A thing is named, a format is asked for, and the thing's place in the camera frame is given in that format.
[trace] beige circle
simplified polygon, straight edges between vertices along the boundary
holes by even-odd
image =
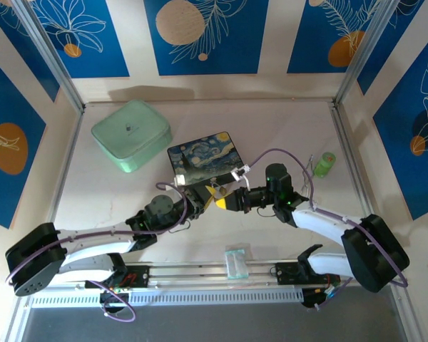
[[[187,0],[171,0],[156,17],[157,31],[164,41],[172,45],[193,43],[205,31],[201,12]]]
[[[11,3],[11,0],[0,0],[0,3],[2,3],[5,6],[8,6],[8,7],[13,6]]]
[[[309,1],[309,5],[316,7],[316,6],[320,6],[322,2],[324,2],[325,0],[308,0],[308,1]]]

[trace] starry night painting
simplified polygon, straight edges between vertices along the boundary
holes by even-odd
[[[206,180],[224,185],[233,181],[230,171],[243,166],[227,132],[170,147],[168,156],[175,175],[184,176],[185,185]]]

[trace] white wall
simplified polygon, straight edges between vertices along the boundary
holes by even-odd
[[[33,166],[27,179],[13,227],[0,226],[0,336],[7,329],[16,297],[5,284],[8,275],[5,252],[40,223],[47,221],[61,179],[78,114],[63,91],[53,103],[33,73],[0,29],[0,67],[46,122]]]
[[[306,1],[270,0],[257,75],[160,77],[143,0],[108,0],[130,77],[73,81],[85,102],[333,97],[344,73],[287,74]]]
[[[428,213],[412,221],[372,119],[427,43],[428,0],[425,0],[366,95],[363,97],[358,85],[354,85],[344,108],[369,179],[375,209],[409,255],[410,266],[405,272],[409,295],[428,338]]]

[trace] cable clip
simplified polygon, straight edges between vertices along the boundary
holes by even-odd
[[[244,165],[241,168],[237,168],[235,167],[233,170],[231,170],[231,174],[233,176],[233,178],[235,178],[236,182],[240,182],[241,180],[245,180],[245,184],[248,187],[248,190],[250,191],[250,185],[249,185],[249,180],[248,178],[245,176],[246,173],[248,173],[250,171],[250,167],[249,165]]]

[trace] small plastic package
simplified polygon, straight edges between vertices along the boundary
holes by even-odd
[[[232,249],[225,252],[227,276],[229,279],[245,279],[249,277],[248,265],[245,261],[245,249]]]

